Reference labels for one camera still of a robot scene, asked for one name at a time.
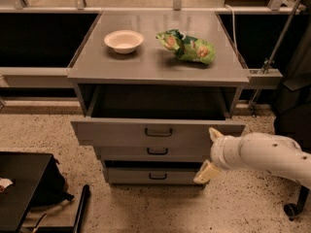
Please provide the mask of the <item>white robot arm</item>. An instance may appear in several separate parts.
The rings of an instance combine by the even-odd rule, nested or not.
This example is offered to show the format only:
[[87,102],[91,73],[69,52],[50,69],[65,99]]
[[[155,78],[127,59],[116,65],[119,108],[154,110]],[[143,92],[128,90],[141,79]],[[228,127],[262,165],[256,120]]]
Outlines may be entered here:
[[210,127],[210,158],[193,178],[204,184],[226,170],[249,169],[285,178],[311,188],[311,154],[293,139],[265,133],[242,137],[224,135]]

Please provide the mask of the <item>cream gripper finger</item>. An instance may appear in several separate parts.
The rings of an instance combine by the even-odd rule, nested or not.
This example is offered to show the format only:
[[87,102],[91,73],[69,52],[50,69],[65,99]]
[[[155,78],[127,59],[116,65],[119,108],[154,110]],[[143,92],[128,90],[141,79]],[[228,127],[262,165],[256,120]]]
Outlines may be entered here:
[[217,140],[220,140],[223,136],[223,134],[219,130],[215,129],[214,127],[209,128],[209,135],[213,143],[215,143]]
[[200,170],[194,176],[193,181],[195,183],[205,184],[216,178],[221,172],[222,169],[220,167],[216,166],[209,160],[205,160],[202,163]]

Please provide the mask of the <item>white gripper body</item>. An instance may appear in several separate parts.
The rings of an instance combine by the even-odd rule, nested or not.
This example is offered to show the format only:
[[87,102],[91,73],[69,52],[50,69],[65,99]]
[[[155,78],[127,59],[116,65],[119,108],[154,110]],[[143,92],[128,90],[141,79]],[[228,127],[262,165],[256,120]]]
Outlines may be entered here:
[[222,170],[237,170],[243,167],[239,154],[240,137],[222,136],[213,142],[211,160]]

